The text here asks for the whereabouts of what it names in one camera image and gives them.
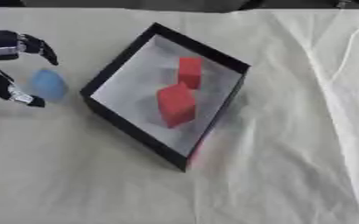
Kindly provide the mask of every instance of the table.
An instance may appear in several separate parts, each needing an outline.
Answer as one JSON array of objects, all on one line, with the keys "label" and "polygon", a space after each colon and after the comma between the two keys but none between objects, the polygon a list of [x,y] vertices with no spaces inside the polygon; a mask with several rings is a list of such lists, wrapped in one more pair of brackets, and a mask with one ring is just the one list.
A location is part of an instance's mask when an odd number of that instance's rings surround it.
[{"label": "table", "polygon": [[[153,22],[253,66],[188,173],[78,94]],[[0,29],[50,43],[71,89],[0,101],[0,223],[359,223],[359,10],[0,9]],[[22,84],[48,64],[0,67]]]}]

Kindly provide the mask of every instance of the robotic hand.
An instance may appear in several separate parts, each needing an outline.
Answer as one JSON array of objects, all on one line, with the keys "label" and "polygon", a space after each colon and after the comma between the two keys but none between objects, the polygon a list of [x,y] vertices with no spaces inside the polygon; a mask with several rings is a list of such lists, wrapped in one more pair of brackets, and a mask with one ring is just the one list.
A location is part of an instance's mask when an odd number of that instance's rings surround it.
[{"label": "robotic hand", "polygon": [[[14,31],[0,31],[0,60],[15,60],[19,53],[35,53],[57,66],[57,55],[44,41],[28,34]],[[0,98],[6,101],[20,102],[30,107],[45,106],[45,101],[37,96],[28,95],[18,88],[14,80],[0,70]]]}]

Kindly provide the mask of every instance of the white paper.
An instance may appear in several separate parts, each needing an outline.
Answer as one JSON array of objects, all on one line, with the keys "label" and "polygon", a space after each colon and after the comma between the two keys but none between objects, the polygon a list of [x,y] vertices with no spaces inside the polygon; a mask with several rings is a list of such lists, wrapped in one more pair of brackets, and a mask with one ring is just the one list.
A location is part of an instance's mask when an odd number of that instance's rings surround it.
[{"label": "white paper", "polygon": [[[78,94],[153,22],[252,65],[188,173]],[[15,9],[0,29],[51,44],[70,88],[46,109],[0,100],[1,224],[359,223],[359,10]],[[47,63],[0,67],[24,83]]]},{"label": "white paper", "polygon": [[[156,97],[160,89],[178,83],[181,57],[202,61],[201,86],[191,93],[196,100],[196,118],[168,129]],[[155,35],[91,97],[187,158],[241,77],[240,73]]]}]

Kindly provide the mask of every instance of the red cube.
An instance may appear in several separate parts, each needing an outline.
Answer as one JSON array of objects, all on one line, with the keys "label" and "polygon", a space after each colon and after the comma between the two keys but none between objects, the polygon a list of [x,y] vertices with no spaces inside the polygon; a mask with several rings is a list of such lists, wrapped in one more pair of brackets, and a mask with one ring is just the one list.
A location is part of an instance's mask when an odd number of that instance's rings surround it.
[{"label": "red cube", "polygon": [[188,88],[197,89],[201,84],[201,59],[179,58],[178,83],[184,82]]},{"label": "red cube", "polygon": [[196,117],[196,100],[184,83],[160,89],[157,97],[160,114],[169,128]]}]

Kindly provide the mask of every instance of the red foam cube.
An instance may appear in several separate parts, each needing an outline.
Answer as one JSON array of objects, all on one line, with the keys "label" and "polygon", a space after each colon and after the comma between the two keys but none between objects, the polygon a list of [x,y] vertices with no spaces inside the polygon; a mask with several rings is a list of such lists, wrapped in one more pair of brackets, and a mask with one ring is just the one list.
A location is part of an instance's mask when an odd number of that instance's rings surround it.
[{"label": "red foam cube", "polygon": [[160,89],[157,97],[160,114],[169,128],[196,117],[196,100],[184,83]]},{"label": "red foam cube", "polygon": [[179,58],[179,83],[184,82],[189,88],[197,89],[201,84],[201,59]]}]

